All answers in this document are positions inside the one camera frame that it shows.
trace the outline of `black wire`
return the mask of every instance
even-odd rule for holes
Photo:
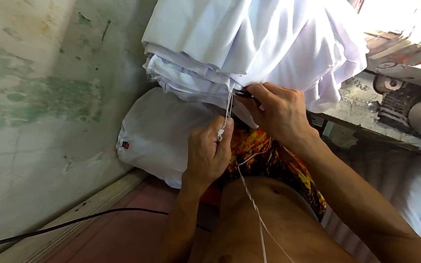
[[[132,208],[132,207],[116,208],[116,209],[103,211],[103,212],[100,212],[100,213],[97,213],[97,214],[81,217],[81,218],[78,218],[78,219],[74,219],[72,221],[69,221],[69,222],[66,222],[66,223],[63,223],[63,224],[60,224],[60,225],[55,225],[55,226],[52,226],[52,227],[49,227],[49,228],[46,228],[46,229],[38,230],[38,231],[35,231],[35,232],[32,232],[32,233],[27,233],[27,234],[13,236],[13,237],[10,237],[10,238],[1,239],[0,245],[4,244],[4,243],[22,240],[24,238],[31,237],[31,236],[41,235],[41,234],[44,234],[44,233],[47,233],[47,232],[50,232],[50,231],[53,231],[53,230],[60,229],[62,227],[68,226],[68,225],[79,223],[79,222],[84,221],[84,220],[89,220],[91,218],[95,218],[95,217],[98,217],[98,216],[102,216],[102,215],[113,213],[113,212],[119,212],[119,211],[143,211],[143,212],[149,212],[149,213],[168,215],[168,213],[166,213],[166,212],[155,211],[155,210],[150,210],[150,209],[146,209],[146,208]],[[198,228],[202,229],[202,230],[205,230],[207,232],[211,232],[209,229],[207,229],[207,228],[205,228],[201,225],[196,224],[196,226]]]

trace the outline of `white cloth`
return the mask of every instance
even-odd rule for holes
[[[397,148],[354,146],[339,157],[377,189],[421,237],[421,156]],[[378,262],[329,207],[321,224],[360,263]]]
[[[302,90],[318,113],[366,68],[359,24],[345,0],[159,0],[142,39],[144,68],[180,98],[225,108],[229,91],[270,81]],[[258,127],[242,104],[233,112]]]
[[[116,144],[118,157],[181,188],[181,175],[188,165],[188,137],[216,116],[202,103],[185,102],[156,87],[124,117]]]

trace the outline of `stack of white fabric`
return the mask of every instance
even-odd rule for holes
[[[342,81],[366,68],[359,25],[346,0],[159,0],[143,67],[186,101],[225,108],[233,89],[269,81],[302,90],[307,109],[322,112],[340,100]]]

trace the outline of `white string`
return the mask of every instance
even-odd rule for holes
[[[256,205],[256,203],[254,202],[254,199],[251,197],[251,194],[249,193],[249,190],[248,190],[248,187],[246,186],[246,182],[245,182],[245,179],[244,179],[244,177],[241,175],[241,171],[240,171],[240,169],[239,169],[239,167],[240,167],[240,165],[243,165],[243,164],[245,164],[245,163],[247,163],[249,160],[251,160],[253,157],[255,157],[256,155],[258,155],[258,154],[261,154],[261,153],[265,153],[265,152],[267,152],[269,150],[269,146],[268,146],[268,148],[264,151],[264,152],[258,152],[258,153],[255,153],[255,154],[253,154],[251,157],[249,157],[248,159],[246,159],[246,161],[244,161],[244,162],[242,162],[242,163],[240,163],[240,164],[238,164],[238,172],[239,172],[239,174],[240,174],[240,178],[241,178],[241,181],[243,182],[243,185],[244,185],[244,187],[245,187],[245,190],[246,190],[246,194],[248,195],[248,197],[249,197],[249,200],[251,200],[251,202],[253,203],[253,207],[254,207],[254,210],[256,211],[256,213],[258,214],[258,217],[259,217],[259,232],[260,232],[260,236],[261,236],[261,246],[262,246],[262,258],[264,259],[264,263],[267,263],[267,259],[266,259],[266,248],[264,247],[264,237],[263,237],[263,235],[262,235],[262,227],[261,227],[261,225],[262,226],[264,226],[264,229],[267,231],[267,233],[269,234],[269,236],[272,238],[272,240],[274,240],[274,242],[278,245],[278,247],[282,250],[282,252],[287,256],[287,258],[289,258],[289,260],[292,262],[292,263],[295,263],[291,258],[290,258],[290,256],[285,252],[285,250],[279,245],[279,243],[275,240],[275,238],[271,235],[271,233],[269,232],[269,230],[268,230],[268,228],[266,227],[266,224],[264,224],[264,221],[262,221],[262,218],[261,218],[261,215],[260,215],[260,213],[259,213],[259,209],[258,209],[258,206]]]
[[[231,107],[233,106],[233,90],[228,91],[228,99],[227,99],[227,108],[225,109],[225,121],[222,124],[222,128],[219,129],[217,132],[217,141],[222,141],[222,134],[224,134],[225,126],[227,125],[227,120],[230,118],[231,115]]]

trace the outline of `patterned shorts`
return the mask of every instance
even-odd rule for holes
[[[237,118],[234,118],[234,121],[230,164],[218,180],[219,188],[222,189],[227,183],[239,179],[239,163],[243,163],[255,153],[266,151],[240,166],[242,176],[264,176],[288,185],[307,201],[321,222],[326,202],[300,158],[287,150],[292,159],[284,160],[278,153],[278,149],[284,149],[271,140],[261,128],[251,129]]]

